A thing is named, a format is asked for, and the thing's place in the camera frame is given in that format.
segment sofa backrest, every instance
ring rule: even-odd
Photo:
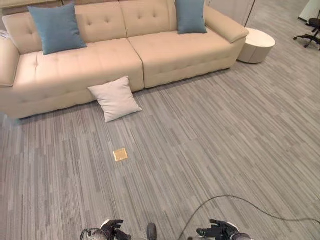
[[[77,5],[76,19],[86,43],[127,37],[125,20],[118,1]],[[3,16],[4,25],[21,54],[42,51],[42,42],[29,12]]]
[[[128,38],[172,31],[169,1],[120,0]]]
[[[80,35],[86,43],[177,30],[175,0],[108,1],[75,6]],[[29,12],[3,16],[3,22],[21,54],[42,51]]]
[[[127,37],[118,1],[75,6],[75,12],[81,37],[86,43]]]

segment white side table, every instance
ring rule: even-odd
[[[238,57],[244,63],[257,64],[263,62],[271,49],[276,45],[272,36],[252,28],[247,28],[249,35]]]

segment gold floor outlet cover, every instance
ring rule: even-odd
[[[119,162],[128,158],[128,154],[125,148],[121,148],[113,151],[113,155],[116,162]]]

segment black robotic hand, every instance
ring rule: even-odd
[[[240,233],[239,230],[229,222],[210,219],[210,223],[212,224],[211,228],[198,228],[196,232],[202,237],[215,238],[216,240],[251,239],[249,235]]]
[[[107,236],[108,240],[113,240],[117,235],[117,230],[121,228],[120,224],[123,222],[123,220],[107,220],[102,224],[100,229]]]

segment sofa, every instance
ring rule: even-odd
[[[86,48],[43,55],[29,12],[3,16],[0,112],[25,118],[94,101],[88,87],[129,76],[132,92],[228,69],[248,31],[205,6],[207,33],[177,33],[174,0],[76,5]]]

